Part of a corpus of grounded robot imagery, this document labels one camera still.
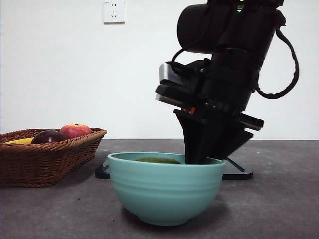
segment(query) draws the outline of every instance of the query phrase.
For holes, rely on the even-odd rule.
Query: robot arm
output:
[[[259,131],[261,119],[243,114],[252,92],[276,99],[296,84],[298,61],[279,28],[285,18],[277,10],[283,0],[208,0],[181,14],[177,35],[182,46],[160,67],[157,99],[181,107],[174,112],[183,128],[187,164],[207,157],[225,159]],[[258,86],[272,38],[277,33],[291,48],[296,63],[292,83],[282,92],[263,93]],[[177,63],[182,51],[212,54],[211,59]]]

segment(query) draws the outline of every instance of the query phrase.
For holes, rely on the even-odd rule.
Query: black cable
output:
[[[277,35],[277,37],[280,40],[282,40],[284,43],[286,43],[289,46],[289,48],[291,50],[291,54],[292,54],[293,60],[295,61],[295,72],[294,72],[294,77],[293,77],[292,81],[290,82],[290,84],[283,91],[277,92],[275,94],[265,93],[262,90],[260,90],[258,81],[256,81],[256,85],[255,85],[256,91],[261,96],[263,96],[263,97],[265,97],[267,99],[278,99],[278,98],[284,96],[285,94],[287,94],[289,91],[292,90],[292,88],[296,85],[296,83],[297,83],[297,81],[299,79],[299,63],[298,63],[297,56],[295,54],[295,50],[294,50],[292,44],[283,35],[283,33],[280,31],[279,27],[276,29],[276,35]]]

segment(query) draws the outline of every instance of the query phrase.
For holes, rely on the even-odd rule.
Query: apple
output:
[[[67,124],[60,129],[60,132],[68,138],[77,138],[92,133],[90,128],[84,124]]]
[[[31,141],[31,144],[55,143],[65,140],[68,140],[68,137],[65,134],[55,130],[46,130],[37,134]]]

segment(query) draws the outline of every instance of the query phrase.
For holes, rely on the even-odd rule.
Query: gray tabletop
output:
[[[223,180],[184,225],[141,222],[95,169],[111,152],[183,153],[181,140],[103,140],[90,162],[50,188],[0,188],[2,239],[318,239],[319,141],[250,141],[232,157],[250,180]]]

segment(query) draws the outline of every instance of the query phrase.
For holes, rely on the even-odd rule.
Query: wall socket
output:
[[[124,0],[104,0],[103,22],[105,24],[125,23],[125,1]]]

